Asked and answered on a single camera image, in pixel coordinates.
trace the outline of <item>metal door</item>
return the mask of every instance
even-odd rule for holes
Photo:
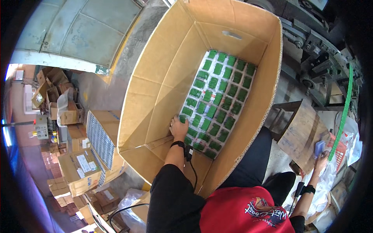
[[[43,0],[16,49],[110,67],[140,11],[133,0]]]

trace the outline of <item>box handle hole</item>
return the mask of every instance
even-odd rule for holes
[[[235,33],[228,32],[228,31],[222,31],[222,33],[224,35],[227,35],[227,36],[230,36],[230,37],[234,37],[234,38],[236,38],[238,40],[242,40],[242,37],[240,35],[235,34]]]

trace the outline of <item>wooden stool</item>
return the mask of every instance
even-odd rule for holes
[[[272,131],[276,122],[285,111],[293,114],[281,133],[272,132],[278,146],[286,152],[294,162],[306,173],[310,173],[314,167],[315,143],[324,140],[329,141],[330,134],[327,127],[320,120],[313,107],[306,100],[274,104],[272,108],[279,108],[275,120],[270,126]]]

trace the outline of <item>hand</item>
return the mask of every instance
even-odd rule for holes
[[[319,154],[315,161],[315,167],[313,169],[313,173],[319,175],[320,172],[323,170],[327,163],[327,159],[329,157],[330,152],[329,151],[324,151]]]
[[[185,124],[181,123],[178,116],[175,115],[171,120],[170,131],[174,137],[173,141],[184,141],[185,136],[188,133],[189,121],[185,119]]]

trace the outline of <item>clear plastic tray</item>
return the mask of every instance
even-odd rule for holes
[[[224,52],[206,52],[180,112],[182,122],[185,118],[189,120],[185,143],[212,159],[216,158],[241,114],[256,70],[253,64]]]

